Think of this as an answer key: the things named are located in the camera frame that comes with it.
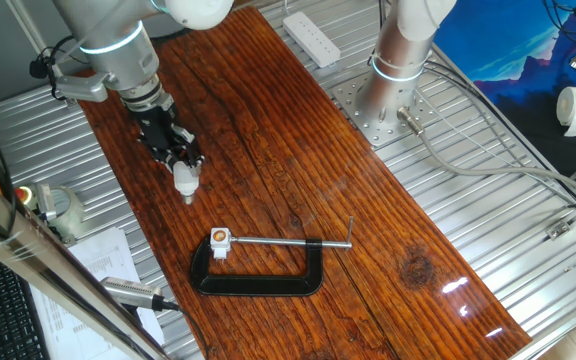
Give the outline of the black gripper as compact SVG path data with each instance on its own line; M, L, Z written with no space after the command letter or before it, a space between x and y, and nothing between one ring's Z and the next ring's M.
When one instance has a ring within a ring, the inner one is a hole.
M129 113L140 128L139 142L150 152L155 161L162 164L170 173L174 172L174 165L179 161L178 154L182 143L185 154L182 161L189 167L192 173L200 173L204 162L199 142L196 136L183 127L176 127L175 133L172 126L177 119L178 111L173 100L149 109L129 109Z

